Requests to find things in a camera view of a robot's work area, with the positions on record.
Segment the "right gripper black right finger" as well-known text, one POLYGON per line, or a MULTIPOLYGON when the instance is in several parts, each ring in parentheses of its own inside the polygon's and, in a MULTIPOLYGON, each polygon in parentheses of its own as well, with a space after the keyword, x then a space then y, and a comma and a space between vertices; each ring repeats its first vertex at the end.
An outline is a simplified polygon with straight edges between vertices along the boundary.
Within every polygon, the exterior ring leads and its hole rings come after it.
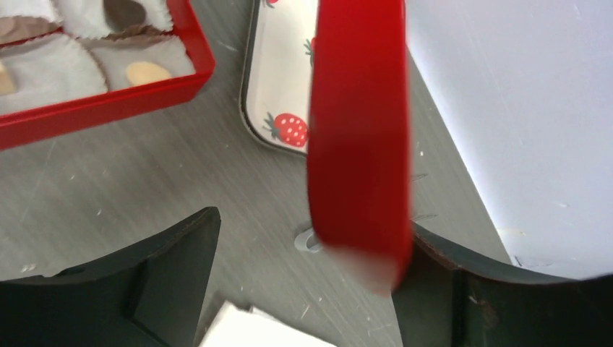
POLYGON ((610 346, 612 277, 515 267, 417 226, 392 295, 404 346, 610 346))

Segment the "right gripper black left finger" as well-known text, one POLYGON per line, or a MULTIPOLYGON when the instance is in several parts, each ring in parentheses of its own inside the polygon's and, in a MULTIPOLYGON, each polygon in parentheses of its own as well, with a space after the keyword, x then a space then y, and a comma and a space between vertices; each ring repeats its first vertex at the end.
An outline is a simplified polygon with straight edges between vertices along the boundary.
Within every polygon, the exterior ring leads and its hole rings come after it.
POLYGON ((3 346, 192 346, 220 233, 216 207, 44 277, 1 283, 3 346))

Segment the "red box lid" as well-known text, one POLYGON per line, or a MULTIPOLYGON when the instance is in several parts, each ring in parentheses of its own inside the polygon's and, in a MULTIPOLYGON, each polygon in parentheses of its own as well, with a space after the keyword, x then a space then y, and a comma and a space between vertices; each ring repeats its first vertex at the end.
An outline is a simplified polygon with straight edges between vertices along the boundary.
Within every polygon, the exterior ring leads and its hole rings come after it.
POLYGON ((314 231, 370 291, 411 261, 410 117, 403 1, 321 1, 309 105, 314 231))

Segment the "oval white chocolate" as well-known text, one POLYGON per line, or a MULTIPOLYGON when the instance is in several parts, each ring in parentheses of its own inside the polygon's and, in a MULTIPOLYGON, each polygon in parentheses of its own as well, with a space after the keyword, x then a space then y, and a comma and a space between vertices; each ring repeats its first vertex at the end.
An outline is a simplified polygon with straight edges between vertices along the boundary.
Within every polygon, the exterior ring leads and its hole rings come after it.
POLYGON ((172 78, 172 74, 167 69, 149 61, 131 63, 126 67, 125 74, 131 86, 146 85, 172 78))

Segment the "red chocolate box tray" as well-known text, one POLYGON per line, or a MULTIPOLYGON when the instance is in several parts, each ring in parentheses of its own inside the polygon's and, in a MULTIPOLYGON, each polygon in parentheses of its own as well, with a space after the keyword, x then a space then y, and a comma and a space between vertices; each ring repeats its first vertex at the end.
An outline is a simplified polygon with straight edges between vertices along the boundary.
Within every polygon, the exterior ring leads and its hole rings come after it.
POLYGON ((189 1, 3 1, 1 64, 2 149, 185 103, 215 69, 189 1), (135 61, 172 78, 131 86, 135 61))

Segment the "white folded cloth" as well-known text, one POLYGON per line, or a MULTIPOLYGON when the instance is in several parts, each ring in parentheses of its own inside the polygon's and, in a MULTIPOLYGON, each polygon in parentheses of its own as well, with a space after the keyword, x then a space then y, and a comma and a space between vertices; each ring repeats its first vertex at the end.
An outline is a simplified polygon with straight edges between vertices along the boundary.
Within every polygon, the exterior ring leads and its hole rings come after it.
POLYGON ((261 309, 240 309, 225 301, 199 347, 333 347, 272 317, 261 309))

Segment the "strawberry print tray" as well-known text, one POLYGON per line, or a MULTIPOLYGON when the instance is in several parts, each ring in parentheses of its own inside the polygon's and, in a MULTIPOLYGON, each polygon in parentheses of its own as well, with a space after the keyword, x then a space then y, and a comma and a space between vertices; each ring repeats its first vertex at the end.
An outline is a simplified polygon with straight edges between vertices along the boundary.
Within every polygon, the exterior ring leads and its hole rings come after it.
POLYGON ((264 145, 305 155, 318 1, 256 1, 240 107, 264 145))

